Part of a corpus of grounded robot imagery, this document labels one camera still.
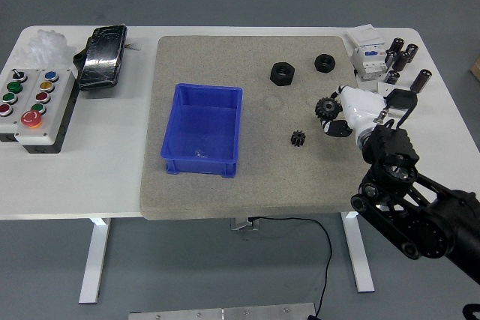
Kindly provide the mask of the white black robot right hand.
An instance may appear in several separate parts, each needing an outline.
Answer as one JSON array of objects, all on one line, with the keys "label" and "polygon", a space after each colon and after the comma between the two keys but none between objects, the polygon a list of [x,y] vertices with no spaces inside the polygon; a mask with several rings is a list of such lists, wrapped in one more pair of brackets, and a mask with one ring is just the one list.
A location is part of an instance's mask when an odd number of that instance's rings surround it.
[{"label": "white black robot right hand", "polygon": [[325,134],[332,137],[355,136],[358,147],[368,139],[375,120],[386,107],[386,101],[371,91],[339,86],[330,97],[319,99],[315,114]]}]

